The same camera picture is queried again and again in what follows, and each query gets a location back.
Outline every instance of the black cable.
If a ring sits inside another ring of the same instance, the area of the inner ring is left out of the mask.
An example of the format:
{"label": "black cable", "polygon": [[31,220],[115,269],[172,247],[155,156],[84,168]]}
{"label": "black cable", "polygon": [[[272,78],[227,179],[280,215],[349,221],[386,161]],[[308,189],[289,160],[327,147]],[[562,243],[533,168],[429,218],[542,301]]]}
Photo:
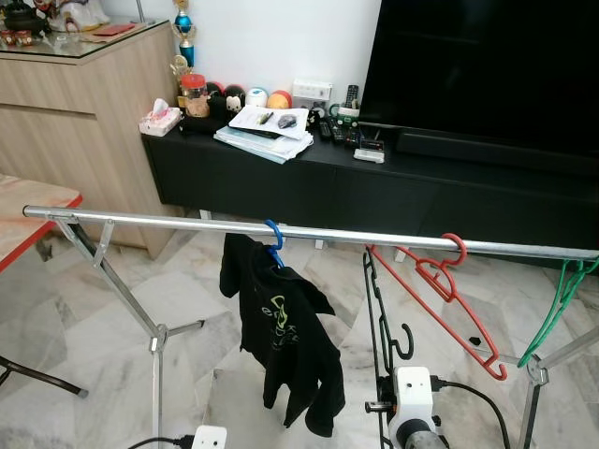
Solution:
{"label": "black cable", "polygon": [[194,436],[193,435],[184,435],[177,440],[173,440],[171,438],[164,437],[154,437],[149,438],[148,440],[144,440],[143,442],[138,442],[128,449],[137,449],[138,447],[144,446],[149,442],[169,442],[175,446],[181,447],[181,449],[191,449],[191,446],[194,444]]}
{"label": "black cable", "polygon": [[145,446],[150,442],[169,442],[171,444],[175,444],[175,440],[173,440],[172,438],[154,437],[149,438],[148,440],[144,440],[143,442],[138,442],[137,444],[134,444],[131,447],[129,447],[129,449],[136,449],[138,447]]}
{"label": "black cable", "polygon": [[495,414],[497,415],[497,419],[499,420],[499,427],[502,430],[502,437],[504,438],[504,448],[510,449],[509,436],[507,435],[507,427],[505,426],[504,417],[502,416],[501,411],[495,405],[495,402],[493,402],[491,398],[489,398],[487,395],[481,393],[480,391],[476,390],[475,388],[472,388],[469,385],[460,384],[458,382],[444,381],[443,379],[439,379],[438,376],[431,376],[432,391],[439,391],[444,386],[453,386],[455,388],[461,388],[463,390],[469,391],[470,393],[477,395],[479,398],[484,399],[490,405],[490,407],[493,409]]}

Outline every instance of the glass top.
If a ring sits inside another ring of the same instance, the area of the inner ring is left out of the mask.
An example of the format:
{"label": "glass top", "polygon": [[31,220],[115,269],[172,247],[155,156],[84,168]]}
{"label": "glass top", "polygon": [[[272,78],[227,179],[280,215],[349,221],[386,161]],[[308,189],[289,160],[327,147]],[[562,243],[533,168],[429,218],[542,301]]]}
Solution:
{"label": "glass top", "polygon": [[[126,17],[111,17],[110,25],[119,25],[131,23],[131,18]],[[84,35],[90,35],[94,31],[88,33],[61,33],[54,31],[41,36],[34,36],[34,44],[29,47],[20,46],[7,46],[4,42],[0,41],[0,53],[14,53],[14,54],[31,54],[31,55],[42,55],[42,56],[60,56],[65,58],[83,58],[92,54],[96,51],[100,51],[118,42],[122,42],[131,36],[136,36],[146,30],[155,28],[162,23],[168,22],[167,20],[151,21],[148,20],[144,23],[144,26],[137,30],[133,30],[130,33],[123,35],[111,42],[86,42]]]}

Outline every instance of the wall outlet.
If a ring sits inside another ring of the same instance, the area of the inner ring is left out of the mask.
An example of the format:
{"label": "wall outlet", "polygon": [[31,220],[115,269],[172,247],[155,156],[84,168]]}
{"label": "wall outlet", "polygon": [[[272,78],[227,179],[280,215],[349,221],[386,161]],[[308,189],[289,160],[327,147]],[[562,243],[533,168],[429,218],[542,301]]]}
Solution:
{"label": "wall outlet", "polygon": [[295,80],[293,81],[293,96],[310,100],[329,101],[333,91],[330,82]]}

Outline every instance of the white wall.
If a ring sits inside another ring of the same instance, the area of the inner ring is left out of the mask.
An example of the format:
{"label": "white wall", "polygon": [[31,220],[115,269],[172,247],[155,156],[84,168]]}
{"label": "white wall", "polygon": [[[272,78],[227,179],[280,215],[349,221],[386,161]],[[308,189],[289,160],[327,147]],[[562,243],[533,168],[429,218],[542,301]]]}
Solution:
{"label": "white wall", "polygon": [[[135,0],[104,0],[109,15],[137,16]],[[147,18],[174,20],[170,0],[142,0]],[[329,81],[335,101],[364,88],[381,0],[190,0],[196,72],[272,92],[294,78]]]}

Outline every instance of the green hanger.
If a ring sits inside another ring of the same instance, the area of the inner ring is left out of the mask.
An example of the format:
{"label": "green hanger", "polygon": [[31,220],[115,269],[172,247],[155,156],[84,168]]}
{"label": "green hanger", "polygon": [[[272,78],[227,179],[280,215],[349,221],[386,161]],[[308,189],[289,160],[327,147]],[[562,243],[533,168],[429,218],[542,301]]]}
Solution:
{"label": "green hanger", "polygon": [[570,260],[564,260],[562,264],[562,274],[560,275],[560,281],[558,282],[557,291],[555,292],[555,298],[553,299],[553,304],[551,304],[551,309],[549,310],[549,314],[547,318],[545,318],[545,322],[539,329],[539,331],[534,336],[533,341],[529,345],[528,349],[522,356],[522,358],[518,362],[518,368],[522,368],[525,366],[531,357],[534,354],[541,344],[548,337],[549,333],[553,330],[553,327],[557,325],[560,317],[562,316],[565,308],[568,307],[568,304],[572,301],[572,298],[577,292],[578,286],[584,279],[587,274],[592,273],[599,267],[599,258],[594,261],[594,263],[589,268],[584,268],[584,262],[581,260],[577,261],[577,271],[568,279],[565,283],[565,287],[562,290],[563,279],[565,278],[565,271],[570,263]]}

